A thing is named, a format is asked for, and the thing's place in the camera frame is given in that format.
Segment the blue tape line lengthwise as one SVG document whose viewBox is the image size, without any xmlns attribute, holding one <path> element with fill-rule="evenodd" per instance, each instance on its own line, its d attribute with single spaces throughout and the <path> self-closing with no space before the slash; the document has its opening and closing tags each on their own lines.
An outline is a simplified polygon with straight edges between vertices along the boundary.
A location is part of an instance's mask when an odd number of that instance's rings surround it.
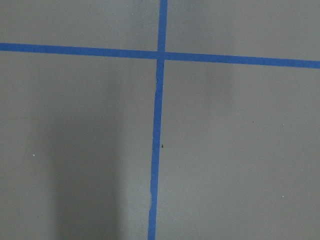
<svg viewBox="0 0 320 240">
<path fill-rule="evenodd" d="M 152 155 L 150 167 L 150 206 L 148 213 L 147 238 L 156 239 L 157 228 L 157 206 L 158 206 L 158 184 L 160 164 L 160 143 L 162 125 L 162 103 L 165 72 L 165 51 L 167 36 L 167 14 L 168 1 L 161 0 L 159 5 L 157 59 L 156 59 L 156 84 L 153 109 L 153 131 L 152 131 Z"/>
</svg>

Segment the blue tape line crosswise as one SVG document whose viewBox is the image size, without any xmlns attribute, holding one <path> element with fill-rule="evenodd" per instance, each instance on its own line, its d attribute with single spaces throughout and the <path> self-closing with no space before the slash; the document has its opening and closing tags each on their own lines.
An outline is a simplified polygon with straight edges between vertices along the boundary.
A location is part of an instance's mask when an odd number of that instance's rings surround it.
<svg viewBox="0 0 320 240">
<path fill-rule="evenodd" d="M 134 58 L 134 59 L 150 59 L 150 60 L 164 59 L 166 61 L 224 63 L 224 64 L 292 67 L 292 68 L 306 68 L 306 69 L 320 68 L 320 62 L 316 60 L 299 60 L 299 59 L 218 55 L 218 54 L 197 54 L 197 53 L 180 53 L 180 52 L 159 52 L 159 51 L 110 49 L 110 48 L 79 47 L 79 46 L 56 46 L 56 45 L 39 45 L 39 44 L 2 42 L 0 44 L 0 50 L 6 51 L 6 52 L 26 52 L 26 53 Z"/>
</svg>

